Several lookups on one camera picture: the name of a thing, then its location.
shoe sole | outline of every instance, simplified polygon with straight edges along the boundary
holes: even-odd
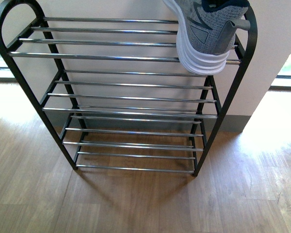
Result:
[[[214,75],[222,71],[229,51],[221,55],[196,51],[189,41],[185,19],[179,5],[174,0],[163,0],[163,2],[177,16],[179,22],[176,45],[181,64],[189,72],[198,75]]]

black metal frame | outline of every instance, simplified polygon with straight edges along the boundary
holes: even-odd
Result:
[[[10,12],[10,10],[12,10],[15,6],[19,5],[19,4],[27,4],[29,5],[35,15],[36,15],[36,19],[34,21],[32,21],[9,45],[5,45],[3,38],[2,38],[2,26],[3,26],[3,22],[6,18],[6,16],[8,15],[8,13]],[[70,165],[72,166],[72,168],[74,170],[78,169],[78,167],[94,167],[94,168],[110,168],[110,169],[128,169],[128,170],[146,170],[146,171],[163,171],[163,172],[186,172],[186,173],[192,173],[193,176],[197,176],[205,159],[207,154],[209,153],[209,150],[214,142],[214,139],[219,131],[219,128],[224,120],[224,117],[227,114],[227,111],[232,103],[232,100],[238,90],[238,87],[243,79],[243,76],[249,66],[249,63],[253,57],[254,51],[255,51],[255,47],[256,47],[256,43],[257,43],[257,23],[256,23],[256,18],[254,15],[254,12],[252,10],[251,7],[249,7],[247,13],[245,14],[245,17],[247,20],[250,21],[251,23],[251,28],[248,32],[248,42],[247,42],[247,48],[246,50],[242,47],[242,44],[240,42],[240,40],[238,39],[238,37],[236,37],[236,42],[235,42],[235,52],[238,56],[238,60],[229,60],[227,63],[228,64],[234,64],[234,65],[239,65],[239,69],[236,73],[235,79],[231,85],[231,88],[228,92],[228,95],[226,97],[226,100],[223,104],[223,106],[221,106],[220,100],[219,100],[219,95],[217,92],[217,88],[215,85],[215,81],[214,81],[214,77],[213,76],[207,76],[205,79],[205,84],[204,87],[209,87],[209,88],[205,88],[202,90],[201,93],[201,97],[199,100],[179,100],[179,99],[173,99],[173,100],[168,100],[168,99],[153,99],[155,101],[160,100],[160,101],[186,101],[186,102],[197,102],[198,104],[198,108],[197,111],[195,112],[195,115],[190,115],[190,114],[173,114],[174,117],[183,117],[183,118],[190,118],[193,119],[195,123],[192,123],[192,129],[191,129],[191,133],[188,134],[189,135],[189,139],[192,142],[192,146],[191,147],[173,147],[173,146],[167,146],[167,145],[146,145],[146,144],[139,144],[137,147],[136,145],[131,145],[130,143],[117,143],[114,145],[110,145],[108,143],[105,143],[103,146],[114,146],[114,147],[128,147],[128,148],[152,148],[152,149],[158,149],[158,150],[166,150],[166,149],[170,149],[170,150],[188,150],[188,151],[192,151],[193,153],[193,158],[185,158],[185,159],[193,159],[194,160],[194,171],[173,171],[173,170],[157,170],[157,169],[139,169],[139,168],[123,168],[123,167],[104,167],[104,166],[84,166],[84,165],[77,165],[77,159],[79,154],[81,154],[81,147],[84,145],[88,145],[88,146],[101,146],[101,143],[95,143],[95,142],[91,142],[91,143],[87,143],[86,141],[84,141],[84,138],[86,137],[86,135],[88,134],[88,131],[86,131],[87,127],[85,124],[84,119],[90,118],[90,116],[83,116],[83,113],[105,113],[104,111],[95,111],[95,110],[83,110],[80,108],[80,105],[77,102],[76,97],[77,96],[81,96],[82,95],[75,95],[73,88],[72,88],[72,84],[71,82],[69,82],[69,78],[67,73],[69,72],[84,72],[84,73],[104,73],[103,71],[71,71],[71,70],[65,70],[62,59],[64,58],[72,58],[72,57],[78,57],[79,59],[94,59],[94,60],[128,60],[128,61],[158,61],[158,62],[178,62],[177,58],[149,58],[149,57],[115,57],[115,56],[91,56],[91,55],[72,55],[72,54],[60,54],[58,52],[58,49],[56,47],[56,42],[54,42],[54,38],[52,35],[52,31],[56,31],[56,30],[62,30],[62,29],[49,29],[49,25],[48,25],[48,21],[50,20],[54,20],[57,19],[58,21],[70,21],[70,20],[75,20],[74,18],[47,18],[45,17],[42,8],[40,7],[40,5],[37,3],[37,1],[35,0],[5,0],[1,5],[0,5],[0,54],[3,57],[3,59],[5,60],[5,62],[7,63],[8,67],[10,68],[11,72],[14,74],[16,80],[18,81],[18,83],[20,84],[20,86],[22,87],[22,89],[24,90],[24,92],[26,93],[28,99],[31,101],[32,105],[34,106],[35,110],[37,111],[37,113],[39,114],[39,116],[41,117],[42,121],[44,122],[44,124],[46,125],[47,129],[49,130],[50,134],[52,135],[52,137],[54,138],[55,142],[57,143],[57,145],[59,146],[59,148],[61,149],[61,151],[63,152],[64,156],[66,157],[67,161],[70,163]],[[125,19],[81,19],[80,21],[90,21],[90,22],[96,22],[96,21],[101,21],[101,22],[150,22],[150,23],[176,23],[176,21],[174,20],[125,20]],[[18,53],[16,52],[16,50],[25,42],[33,42],[31,40],[26,40],[26,38],[29,38],[30,35],[32,35],[32,33],[34,31],[42,31],[44,34],[45,39],[44,40],[40,40],[40,41],[36,41],[38,43],[46,43],[48,44],[48,47],[50,49],[51,54],[34,54],[34,53]],[[110,31],[107,30],[100,30],[103,33],[109,33]],[[127,31],[123,31],[123,30],[117,30],[117,33],[124,33]],[[143,33],[140,31],[130,31],[130,33]],[[175,34],[174,31],[148,31],[147,33],[155,33],[155,34]],[[68,44],[80,44],[80,41],[70,41],[70,42],[66,42],[66,41],[60,41],[57,43],[68,43]],[[134,44],[134,43],[114,43],[112,45],[131,45],[131,46],[135,46],[138,44]],[[162,47],[174,47],[175,44],[173,43],[162,43],[162,44],[151,44],[151,43],[144,43],[144,46],[162,46]],[[22,72],[19,70],[19,68],[17,67],[17,64],[15,63],[13,57],[47,57],[47,58],[53,58],[54,62],[57,66],[58,72],[56,73],[55,77],[53,78],[52,82],[50,83],[45,95],[42,97],[42,99],[40,101],[38,101],[34,95],[34,93],[32,92],[30,86],[28,85],[28,83],[26,82],[25,77],[23,76]],[[125,73],[125,74],[139,74],[139,75],[160,75],[160,76],[186,76],[186,77],[193,77],[195,75],[183,75],[183,74],[166,74],[166,73],[138,73],[138,72],[109,72],[109,74],[121,74],[121,73]],[[63,127],[63,130],[61,132],[60,135],[58,135],[52,125],[52,123],[50,122],[48,116],[46,115],[45,111],[47,111],[48,109],[45,108],[47,101],[49,100],[49,98],[51,96],[56,96],[54,94],[52,94],[53,90],[55,89],[56,85],[58,84],[58,81],[62,79],[62,82],[65,85],[66,91],[67,91],[67,97],[70,98],[71,103],[72,103],[72,109],[70,110],[63,110],[63,109],[53,109],[55,111],[65,111],[68,112],[68,118],[65,122],[65,125]],[[207,103],[208,101],[206,100],[207,98],[207,94],[208,91],[212,92],[212,96],[213,96],[213,100],[212,101],[215,104],[215,108],[217,111],[217,116],[212,116],[212,115],[203,115],[203,107],[204,104]],[[122,114],[122,112],[110,112],[111,114]],[[164,117],[168,117],[171,116],[171,114],[167,113],[167,114],[149,114],[150,116],[157,116],[157,117],[162,117],[161,120],[156,120],[156,121],[162,121],[162,122],[167,122],[168,120],[164,119]],[[80,141],[78,143],[69,143],[69,142],[63,142],[64,137],[66,135],[67,130],[69,130],[69,126],[71,123],[71,120],[75,118],[79,121],[81,129],[83,129],[82,134],[81,134],[81,138]],[[217,118],[216,123],[214,125],[214,128],[210,134],[209,139],[207,140],[206,137],[206,130],[205,130],[205,125],[204,125],[204,119],[205,118]],[[197,130],[197,126],[200,125],[200,130],[202,132],[202,135],[195,135],[196,130]],[[196,141],[195,141],[195,137],[196,136],[202,136],[202,140],[203,140],[203,145],[204,148],[203,150],[197,149],[196,148]],[[70,156],[70,154],[68,153],[65,145],[66,144],[73,144],[73,145],[77,145],[77,151],[74,155],[74,158],[72,158]],[[198,157],[197,157],[197,152],[202,151],[202,155],[198,161]],[[143,155],[121,155],[118,154],[116,156],[128,156],[128,157],[146,157]]]

laminate flooring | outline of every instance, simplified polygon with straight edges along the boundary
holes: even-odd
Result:
[[[272,102],[280,94],[284,101],[284,93],[266,94],[255,115],[264,111],[267,116],[254,115],[243,133],[219,132],[194,179],[187,174],[73,171],[20,87],[0,84],[0,233],[291,233],[291,132],[282,122],[289,109]],[[285,112],[278,116],[267,106],[278,112],[284,106]],[[121,161],[101,162],[184,166]]]

sneaker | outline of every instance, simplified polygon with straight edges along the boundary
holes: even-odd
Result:
[[[241,19],[247,0],[163,0],[177,16],[177,51],[181,64],[191,73],[213,75],[226,64],[235,42],[236,29],[250,29]]]

metal shoe rack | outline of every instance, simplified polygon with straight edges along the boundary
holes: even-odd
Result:
[[[2,38],[2,26],[4,20],[11,9],[19,4],[27,4],[30,6],[35,15],[36,19],[30,23],[24,30],[16,36],[16,38],[9,44],[5,45]],[[217,88],[215,84],[215,79],[213,76],[196,76],[188,72],[153,72],[152,70],[136,71],[134,67],[146,67],[148,65],[142,65],[144,63],[179,63],[177,57],[164,57],[164,56],[122,56],[122,55],[86,55],[86,54],[67,54],[59,53],[58,45],[61,46],[75,46],[75,45],[85,45],[85,46],[102,46],[102,47],[136,47],[136,48],[172,48],[175,47],[174,42],[126,42],[126,41],[101,41],[101,40],[79,40],[77,39],[54,39],[55,35],[66,32],[73,33],[75,35],[80,35],[81,33],[90,33],[92,35],[96,34],[125,34],[125,35],[164,35],[171,36],[175,39],[177,31],[166,31],[166,30],[127,30],[127,29],[106,29],[106,28],[74,28],[74,27],[49,27],[49,22],[60,21],[72,23],[75,25],[76,22],[86,22],[86,23],[115,23],[117,25],[170,25],[177,24],[174,20],[138,20],[138,19],[108,19],[108,18],[59,18],[59,17],[45,17],[40,5],[35,0],[5,0],[0,5],[0,54],[4,58],[8,67],[12,71],[13,75],[19,82],[20,86],[24,90],[25,94],[31,101],[32,105],[36,109],[37,113],[41,117],[42,121],[48,128],[50,134],[54,138],[55,142],[63,152],[67,161],[71,164],[74,170],[79,167],[90,167],[90,168],[107,168],[107,169],[128,169],[128,170],[144,170],[144,171],[161,171],[161,172],[183,172],[190,173],[193,176],[197,176],[205,158],[211,148],[211,145],[218,133],[218,130],[223,122],[224,117],[231,105],[231,102],[236,94],[236,91],[242,81],[242,78],[247,70],[247,67],[251,61],[254,54],[254,50],[257,42],[257,23],[255,19],[254,12],[250,7],[245,18],[250,21],[251,29],[248,31],[248,40],[246,49],[242,46],[239,38],[236,38],[235,46],[233,48],[238,59],[227,60],[228,65],[239,66],[236,76],[228,92],[227,98],[221,106],[219,96],[217,93]],[[32,39],[29,38],[32,34],[36,32],[43,32],[44,38]],[[45,44],[50,52],[19,52],[18,50],[24,44]],[[38,100],[32,90],[32,87],[27,82],[22,71],[17,66],[15,62],[16,57],[21,58],[46,58],[53,59],[57,67],[57,73],[51,83],[49,84],[43,97]],[[64,66],[66,60],[93,60],[92,62],[97,62],[98,60],[116,61],[116,62],[134,62],[136,66],[132,67],[131,70],[113,70],[113,69],[95,69],[95,70],[71,70],[66,69]],[[138,79],[138,83],[124,83],[124,82],[84,82],[80,76],[90,75],[93,80],[99,75],[104,75],[104,81],[108,80],[108,77],[134,77]],[[147,78],[158,77],[162,84],[148,84],[143,82]],[[179,78],[181,80],[190,79],[204,79],[202,81],[204,85],[182,85],[169,83],[169,79]],[[58,86],[64,86],[66,93],[55,93],[54,90]],[[125,95],[115,95],[113,91],[110,93],[104,93],[103,95],[87,95],[82,91],[82,87],[98,87],[98,88],[111,88],[114,90],[129,90],[125,92]],[[160,90],[159,97],[149,97],[143,95],[145,93],[151,93],[152,89]],[[175,98],[166,97],[164,94],[166,90],[176,90],[181,93],[194,92],[197,98]],[[208,93],[211,93],[212,98],[208,99]],[[68,98],[71,101],[71,108],[62,107],[46,107],[47,103],[51,99]],[[82,104],[82,101],[86,99],[90,101],[90,104]],[[109,101],[109,104],[104,104],[103,101]],[[177,107],[179,103],[185,106],[183,108]],[[203,109],[205,104],[212,104],[215,107],[217,114],[203,114]],[[57,133],[54,125],[51,123],[48,113],[66,113],[67,119],[64,123],[61,133]],[[214,120],[215,125],[211,131],[209,137],[206,136],[205,122],[207,120]],[[72,122],[78,122],[79,127],[74,127]],[[127,127],[122,127],[121,129],[114,128],[99,128],[99,125],[113,123],[121,126],[130,123],[145,123],[150,125],[151,123],[159,124],[164,126],[164,124],[172,125],[182,125],[189,126],[190,132],[162,132],[160,130],[131,130]],[[70,141],[65,138],[67,132],[78,132],[80,134],[80,139],[77,141]],[[97,140],[88,141],[88,138],[93,135],[132,135],[132,139],[139,136],[145,136],[147,139],[154,138],[153,141],[158,141],[158,144],[149,143],[132,143],[132,142],[110,142]],[[168,141],[162,144],[158,138],[176,138],[176,137],[186,137],[187,144],[175,145],[174,141]],[[67,147],[75,146],[76,152],[69,154]],[[121,149],[124,149],[125,153],[119,153]],[[151,167],[121,167],[121,166],[110,166],[106,164],[86,164],[86,159],[80,159],[82,156],[92,156],[106,158],[117,157],[123,160],[125,159],[160,159],[160,161],[171,161],[175,163],[178,161],[186,161],[187,167],[184,169],[167,169],[163,168],[160,164],[159,168]]]

